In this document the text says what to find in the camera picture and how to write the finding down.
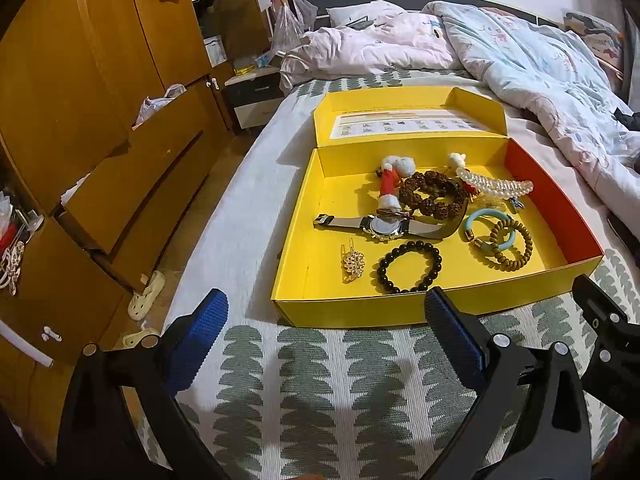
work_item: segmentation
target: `watch buckle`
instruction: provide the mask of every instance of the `watch buckle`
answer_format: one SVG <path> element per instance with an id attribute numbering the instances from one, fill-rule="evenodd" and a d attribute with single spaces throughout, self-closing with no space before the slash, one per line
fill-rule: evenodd
<path id="1" fill-rule="evenodd" d="M 324 223 L 328 220 L 329 215 L 327 214 L 319 214 L 318 218 L 314 220 L 315 225 L 324 225 Z"/>

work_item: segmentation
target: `white fluffy pompom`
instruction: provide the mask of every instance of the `white fluffy pompom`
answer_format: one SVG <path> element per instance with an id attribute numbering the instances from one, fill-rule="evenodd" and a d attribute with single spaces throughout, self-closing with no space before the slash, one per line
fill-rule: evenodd
<path id="1" fill-rule="evenodd" d="M 403 156 L 396 160 L 394 169 L 402 178 L 409 178 L 415 173 L 415 162 L 410 156 Z"/>
<path id="2" fill-rule="evenodd" d="M 395 195 L 382 195 L 378 198 L 378 209 L 391 209 L 394 213 L 402 211 L 398 197 Z"/>
<path id="3" fill-rule="evenodd" d="M 382 165 L 391 164 L 401 178 L 408 178 L 415 173 L 415 162 L 410 156 L 389 155 L 382 159 Z"/>
<path id="4" fill-rule="evenodd" d="M 458 168 L 465 167 L 466 155 L 464 153 L 449 153 L 449 156 L 447 158 L 449 167 L 453 171 L 456 171 Z"/>

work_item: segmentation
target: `red item on shelf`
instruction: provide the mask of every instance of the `red item on shelf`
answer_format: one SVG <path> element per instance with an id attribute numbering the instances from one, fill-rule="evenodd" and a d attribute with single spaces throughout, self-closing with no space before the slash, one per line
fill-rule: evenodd
<path id="1" fill-rule="evenodd" d="M 9 244 L 14 240 L 16 233 L 18 232 L 18 226 L 15 223 L 9 224 L 9 227 L 6 229 L 2 238 L 0 238 L 0 257 L 4 254 L 4 251 L 9 246 Z"/>

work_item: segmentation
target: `watch face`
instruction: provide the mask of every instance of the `watch face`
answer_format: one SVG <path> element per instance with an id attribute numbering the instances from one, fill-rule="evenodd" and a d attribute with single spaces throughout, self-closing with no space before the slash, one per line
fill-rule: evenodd
<path id="1" fill-rule="evenodd" d="M 380 236 L 398 234 L 400 221 L 393 216 L 376 216 L 371 219 L 370 229 Z"/>

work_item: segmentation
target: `headboard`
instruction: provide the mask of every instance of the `headboard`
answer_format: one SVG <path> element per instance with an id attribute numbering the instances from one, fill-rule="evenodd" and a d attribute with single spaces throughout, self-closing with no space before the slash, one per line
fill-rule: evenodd
<path id="1" fill-rule="evenodd" d="M 331 27 L 329 15 L 326 12 L 327 8 L 332 7 L 347 7 L 352 5 L 360 5 L 372 2 L 373 0 L 308 0 L 318 8 L 318 17 L 314 25 L 314 30 L 318 30 L 320 27 Z M 386 0 L 392 4 L 396 4 L 406 10 L 422 10 L 422 8 L 429 2 L 445 1 L 454 4 L 473 5 L 476 7 L 495 7 L 496 9 L 506 10 L 514 16 L 527 20 L 535 25 L 551 25 L 557 27 L 558 24 L 540 18 L 535 14 L 525 12 L 524 10 L 514 9 L 503 4 L 497 4 L 495 2 L 488 2 L 486 0 Z"/>

